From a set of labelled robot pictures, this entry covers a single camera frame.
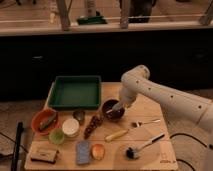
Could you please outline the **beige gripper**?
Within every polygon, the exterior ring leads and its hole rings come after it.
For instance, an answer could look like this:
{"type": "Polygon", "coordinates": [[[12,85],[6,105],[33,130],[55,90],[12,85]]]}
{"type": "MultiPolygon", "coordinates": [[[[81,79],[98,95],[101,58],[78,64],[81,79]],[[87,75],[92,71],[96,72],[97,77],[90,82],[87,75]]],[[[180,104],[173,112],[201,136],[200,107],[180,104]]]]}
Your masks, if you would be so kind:
{"type": "Polygon", "coordinates": [[[121,109],[129,108],[135,101],[134,96],[121,94],[119,101],[112,107],[113,110],[118,111],[121,109]]]}

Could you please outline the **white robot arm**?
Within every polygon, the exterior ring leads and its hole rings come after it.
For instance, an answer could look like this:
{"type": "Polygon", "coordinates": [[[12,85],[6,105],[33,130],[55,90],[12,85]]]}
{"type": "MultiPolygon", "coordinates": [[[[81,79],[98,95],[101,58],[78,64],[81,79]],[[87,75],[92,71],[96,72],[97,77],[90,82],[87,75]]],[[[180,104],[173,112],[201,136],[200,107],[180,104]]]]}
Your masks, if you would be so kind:
{"type": "Polygon", "coordinates": [[[149,80],[150,71],[138,65],[121,76],[119,102],[112,109],[130,107],[138,94],[142,94],[170,110],[183,114],[192,122],[213,132],[213,100],[163,86],[149,80]]]}

